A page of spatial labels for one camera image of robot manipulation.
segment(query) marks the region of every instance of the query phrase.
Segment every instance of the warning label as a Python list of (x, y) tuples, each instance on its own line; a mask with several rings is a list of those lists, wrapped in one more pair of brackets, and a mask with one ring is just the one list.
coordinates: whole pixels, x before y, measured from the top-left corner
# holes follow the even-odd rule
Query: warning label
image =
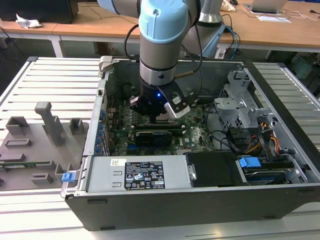
[(126, 162), (124, 177), (124, 188), (126, 190), (165, 188), (162, 161)]

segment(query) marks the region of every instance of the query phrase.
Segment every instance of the metal table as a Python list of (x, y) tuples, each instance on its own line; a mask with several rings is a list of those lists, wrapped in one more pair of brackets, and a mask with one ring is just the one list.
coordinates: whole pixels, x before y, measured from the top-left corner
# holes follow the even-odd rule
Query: metal table
[[(58, 115), (61, 122), (83, 118), (89, 123), (99, 81), (98, 64), (99, 59), (88, 58), (40, 57), (26, 62), (0, 97), (0, 140), (7, 134), (5, 125), (10, 116), (25, 116), (29, 123), (42, 121), (33, 112), (38, 101), (51, 101), (52, 114)], [(273, 63), (256, 63), (256, 66), (319, 148), (318, 101), (286, 68)], [(156, 221), (157, 213), (152, 217)], [(60, 189), (11, 191), (0, 192), (0, 219), (1, 239), (320, 238), (320, 203), (317, 202), (306, 204), (278, 220), (89, 232), (61, 198)]]

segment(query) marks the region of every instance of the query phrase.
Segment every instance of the motherboard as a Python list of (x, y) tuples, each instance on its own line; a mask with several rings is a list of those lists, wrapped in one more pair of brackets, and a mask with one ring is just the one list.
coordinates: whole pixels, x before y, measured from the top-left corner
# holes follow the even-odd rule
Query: motherboard
[[(108, 128), (112, 134), (111, 154), (113, 156), (154, 156), (183, 155), (186, 152), (213, 151), (206, 128), (206, 106), (199, 105), (191, 109), (184, 117), (169, 119), (161, 114), (150, 123), (143, 116), (130, 109), (127, 101), (108, 110)], [(138, 135), (161, 135), (159, 145), (139, 145)]]

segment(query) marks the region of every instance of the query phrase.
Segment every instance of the laptop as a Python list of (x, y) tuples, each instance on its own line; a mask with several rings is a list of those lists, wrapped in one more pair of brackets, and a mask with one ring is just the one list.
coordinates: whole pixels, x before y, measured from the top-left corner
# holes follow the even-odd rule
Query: laptop
[(253, 0), (251, 4), (243, 4), (248, 10), (257, 13), (278, 14), (288, 0)]

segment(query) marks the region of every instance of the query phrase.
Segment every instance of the gray 3d printed holder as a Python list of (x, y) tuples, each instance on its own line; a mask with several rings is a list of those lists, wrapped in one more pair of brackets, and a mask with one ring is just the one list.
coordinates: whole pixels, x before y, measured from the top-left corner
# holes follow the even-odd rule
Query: gray 3d printed holder
[(11, 117), (0, 146), (0, 191), (60, 188), (62, 175), (80, 167), (88, 124), (81, 118), (61, 123), (50, 102), (38, 102), (35, 112), (44, 124)]

